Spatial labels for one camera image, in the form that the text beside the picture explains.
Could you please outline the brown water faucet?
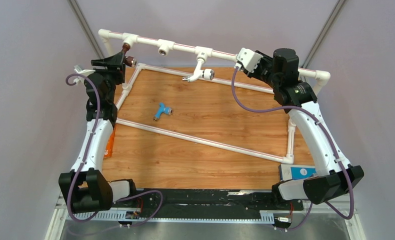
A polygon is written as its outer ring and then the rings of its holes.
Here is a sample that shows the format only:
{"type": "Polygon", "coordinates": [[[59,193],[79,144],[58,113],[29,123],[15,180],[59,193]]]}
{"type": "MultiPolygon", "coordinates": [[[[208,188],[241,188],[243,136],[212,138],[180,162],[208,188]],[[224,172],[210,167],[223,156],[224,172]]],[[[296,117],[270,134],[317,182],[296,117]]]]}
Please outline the brown water faucet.
{"type": "Polygon", "coordinates": [[[134,68],[137,64],[136,59],[133,56],[127,56],[127,52],[130,50],[130,48],[131,48],[131,46],[128,43],[124,43],[122,45],[121,51],[124,56],[123,62],[126,66],[128,66],[130,68],[134,68]]]}

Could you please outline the white PVC pipe frame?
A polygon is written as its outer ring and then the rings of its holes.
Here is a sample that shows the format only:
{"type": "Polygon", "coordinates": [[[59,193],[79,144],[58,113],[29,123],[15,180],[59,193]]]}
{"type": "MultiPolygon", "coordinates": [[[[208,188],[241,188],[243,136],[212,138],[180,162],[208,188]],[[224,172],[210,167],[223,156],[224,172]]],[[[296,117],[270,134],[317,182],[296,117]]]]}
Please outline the white PVC pipe frame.
{"type": "MultiPolygon", "coordinates": [[[[208,58],[217,58],[217,59],[236,62],[236,55],[235,54],[222,52],[222,51],[214,50],[212,48],[203,47],[203,46],[185,45],[185,44],[176,43],[176,42],[170,41],[170,40],[153,39],[153,38],[143,37],[143,36],[139,36],[139,35],[132,34],[132,33],[120,33],[120,32],[114,32],[114,31],[110,31],[110,30],[106,30],[106,29],[100,29],[98,31],[98,35],[99,35],[100,39],[102,40],[107,52],[110,54],[114,53],[112,45],[110,44],[110,39],[118,39],[118,40],[122,40],[123,44],[124,43],[129,44],[130,47],[132,47],[134,44],[146,44],[146,45],[150,45],[150,46],[156,46],[156,47],[158,47],[159,53],[163,56],[167,55],[169,53],[169,51],[181,51],[181,52],[196,54],[196,60],[197,60],[197,58],[203,58],[205,60],[205,62],[208,58]]],[[[121,92],[121,96],[118,99],[117,107],[122,106],[125,99],[129,95],[131,89],[133,88],[136,78],[138,77],[140,71],[142,71],[142,70],[150,70],[150,71],[154,71],[154,72],[170,74],[170,75],[174,75],[174,76],[181,76],[181,77],[187,77],[187,76],[191,76],[193,74],[193,73],[189,73],[189,72],[184,72],[184,71],[179,71],[179,70],[174,70],[174,69],[169,69],[169,68],[163,68],[163,67],[157,67],[157,66],[144,64],[144,63],[138,63],[136,65],[134,73],[132,74],[129,82],[124,83],[122,85],[123,90],[121,92]]],[[[213,82],[216,84],[222,84],[222,85],[226,85],[226,86],[231,86],[231,84],[232,84],[231,81],[229,81],[227,79],[221,79],[221,78],[216,78],[216,77],[214,77],[213,80],[205,80],[203,78],[199,78],[198,80],[213,82]]],[[[146,130],[149,132],[158,133],[158,134],[162,134],[165,136],[170,136],[170,137],[186,140],[189,142],[194,142],[197,144],[203,144],[203,145],[207,145],[207,146],[211,146],[211,147],[216,147],[219,149],[237,152],[237,153],[241,153],[241,154],[245,154],[245,155],[249,155],[249,156],[253,156],[253,157],[258,157],[258,158],[262,158],[262,159],[266,159],[269,161],[274,161],[274,162],[278,162],[278,163],[282,163],[282,164],[293,164],[294,163],[294,140],[295,140],[296,125],[292,120],[288,121],[287,151],[286,151],[285,156],[277,156],[277,155],[272,155],[272,154],[268,154],[265,152],[253,151],[253,150],[250,150],[247,148],[228,145],[228,144],[224,144],[221,142],[215,142],[215,141],[211,141],[208,139],[198,138],[198,137],[194,137],[191,135],[186,135],[186,134],[182,134],[182,133],[178,133],[178,132],[174,132],[174,131],[168,131],[168,130],[162,129],[162,128],[154,128],[150,125],[139,126],[138,123],[134,123],[131,121],[129,121],[127,125],[129,127],[133,127],[136,129],[142,129],[142,130],[146,130]]]]}

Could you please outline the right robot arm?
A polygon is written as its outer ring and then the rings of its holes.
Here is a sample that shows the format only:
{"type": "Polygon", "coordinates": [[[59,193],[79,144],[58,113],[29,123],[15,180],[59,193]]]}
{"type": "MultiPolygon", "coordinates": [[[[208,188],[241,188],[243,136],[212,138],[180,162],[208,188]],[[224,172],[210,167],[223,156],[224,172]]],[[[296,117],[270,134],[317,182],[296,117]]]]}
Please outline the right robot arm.
{"type": "Polygon", "coordinates": [[[247,77],[272,88],[274,100],[300,130],[314,161],[316,176],[273,185],[271,204],[280,210],[291,200],[328,204],[348,194],[350,204],[354,205],[354,187],[365,173],[361,166],[351,164],[331,136],[318,103],[319,89],[300,80],[301,76],[320,80],[329,77],[329,72],[300,68],[299,57],[290,48],[276,49],[272,56],[242,48],[236,55],[236,66],[247,77]]]}

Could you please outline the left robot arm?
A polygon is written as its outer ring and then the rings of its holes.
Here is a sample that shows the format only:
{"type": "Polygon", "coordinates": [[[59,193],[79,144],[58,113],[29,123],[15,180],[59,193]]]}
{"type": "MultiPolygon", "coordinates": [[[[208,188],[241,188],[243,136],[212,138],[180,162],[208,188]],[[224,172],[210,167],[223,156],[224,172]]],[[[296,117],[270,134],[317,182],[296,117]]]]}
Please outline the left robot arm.
{"type": "Polygon", "coordinates": [[[130,208],[139,195],[132,179],[108,182],[102,174],[107,144],[116,126],[118,108],[115,91],[125,83],[126,67],[135,65],[125,51],[91,61],[90,73],[75,73],[83,80],[86,102],[86,135],[75,163],[69,172],[61,173],[58,184],[72,214],[109,210],[120,201],[130,208]]]}

